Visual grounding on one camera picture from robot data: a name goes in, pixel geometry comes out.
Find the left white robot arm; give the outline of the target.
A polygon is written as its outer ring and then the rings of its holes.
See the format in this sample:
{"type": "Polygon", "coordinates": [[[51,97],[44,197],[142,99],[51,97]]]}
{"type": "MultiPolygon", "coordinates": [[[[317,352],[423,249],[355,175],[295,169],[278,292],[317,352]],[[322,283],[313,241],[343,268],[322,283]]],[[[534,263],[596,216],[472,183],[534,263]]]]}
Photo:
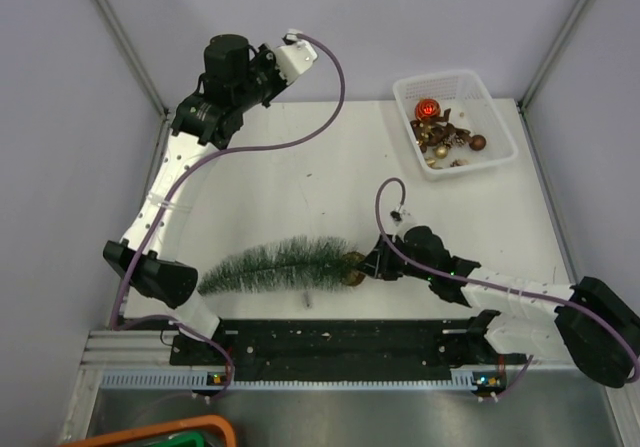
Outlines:
{"type": "Polygon", "coordinates": [[[161,314],[195,336],[192,351],[205,363],[226,354],[216,333],[219,318],[196,291],[198,272],[178,262],[182,233],[214,165],[211,155],[225,150],[243,125],[245,112],[267,106],[297,74],[293,43],[276,49],[253,47],[240,35],[213,37],[204,50],[204,72],[195,91],[176,108],[160,169],[143,206],[119,241],[106,243],[103,256],[119,274],[116,299],[129,289],[161,303],[161,314]]]}

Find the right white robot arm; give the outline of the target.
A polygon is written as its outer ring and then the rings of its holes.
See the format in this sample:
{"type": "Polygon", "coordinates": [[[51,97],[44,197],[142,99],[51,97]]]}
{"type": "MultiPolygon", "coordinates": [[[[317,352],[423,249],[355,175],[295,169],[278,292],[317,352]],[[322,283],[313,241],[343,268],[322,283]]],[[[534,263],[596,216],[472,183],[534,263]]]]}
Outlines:
{"type": "Polygon", "coordinates": [[[423,279],[441,300],[487,313],[466,339],[478,362],[523,354],[572,362],[611,388],[639,379],[639,317],[600,279],[552,284],[499,274],[451,254],[426,226],[380,235],[357,269],[384,281],[423,279]]]}

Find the small green christmas tree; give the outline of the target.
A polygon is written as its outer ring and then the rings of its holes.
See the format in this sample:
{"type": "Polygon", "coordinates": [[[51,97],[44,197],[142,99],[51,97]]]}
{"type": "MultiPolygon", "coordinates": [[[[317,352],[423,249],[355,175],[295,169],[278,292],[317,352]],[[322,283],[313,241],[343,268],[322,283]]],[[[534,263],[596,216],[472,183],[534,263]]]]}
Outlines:
{"type": "Polygon", "coordinates": [[[365,256],[343,238],[296,236],[230,255],[199,281],[203,296],[335,291],[358,285],[365,256]]]}

